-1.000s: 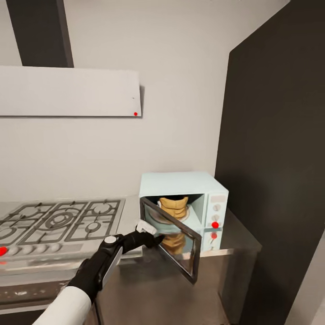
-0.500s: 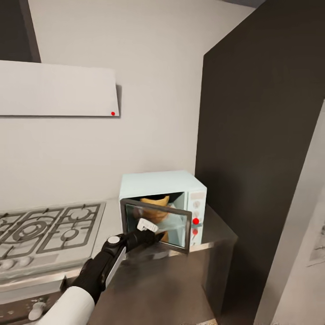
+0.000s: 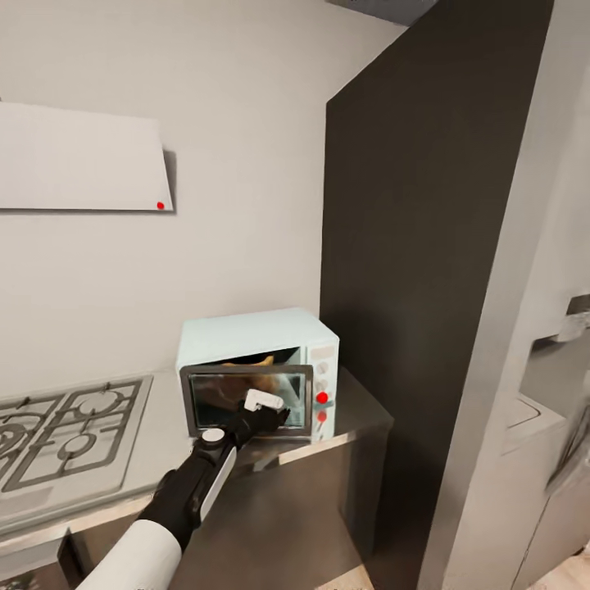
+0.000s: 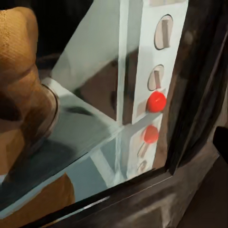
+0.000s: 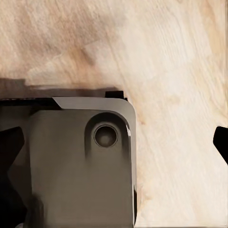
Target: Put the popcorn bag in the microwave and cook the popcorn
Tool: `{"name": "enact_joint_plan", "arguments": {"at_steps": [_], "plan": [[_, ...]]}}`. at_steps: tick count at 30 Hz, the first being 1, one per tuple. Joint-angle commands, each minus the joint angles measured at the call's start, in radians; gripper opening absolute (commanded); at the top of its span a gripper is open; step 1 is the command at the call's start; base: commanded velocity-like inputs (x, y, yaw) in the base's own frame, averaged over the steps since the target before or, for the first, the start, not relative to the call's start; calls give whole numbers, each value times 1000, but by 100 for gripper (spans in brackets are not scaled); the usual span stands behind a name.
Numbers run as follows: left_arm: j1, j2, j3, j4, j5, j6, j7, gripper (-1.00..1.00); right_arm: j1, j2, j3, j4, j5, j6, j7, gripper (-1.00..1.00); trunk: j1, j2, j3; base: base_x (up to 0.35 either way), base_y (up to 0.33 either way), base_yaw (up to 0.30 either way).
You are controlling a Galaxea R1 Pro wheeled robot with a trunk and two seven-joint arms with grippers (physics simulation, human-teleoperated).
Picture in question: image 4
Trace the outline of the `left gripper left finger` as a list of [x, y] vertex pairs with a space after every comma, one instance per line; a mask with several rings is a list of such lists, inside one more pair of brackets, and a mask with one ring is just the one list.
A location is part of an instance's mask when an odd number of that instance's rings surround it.
[[0, 183], [25, 144], [21, 127], [0, 132]]

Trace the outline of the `microwave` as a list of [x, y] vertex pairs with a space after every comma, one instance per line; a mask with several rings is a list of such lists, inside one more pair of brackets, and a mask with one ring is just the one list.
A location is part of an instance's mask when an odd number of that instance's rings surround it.
[[0, 0], [0, 132], [25, 144], [0, 228], [86, 228], [182, 180], [228, 120], [228, 0]]

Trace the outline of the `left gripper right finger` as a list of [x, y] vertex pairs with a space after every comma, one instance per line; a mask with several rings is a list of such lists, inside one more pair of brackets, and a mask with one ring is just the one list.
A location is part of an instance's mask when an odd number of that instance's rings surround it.
[[216, 128], [213, 144], [228, 164], [228, 128], [222, 126]]

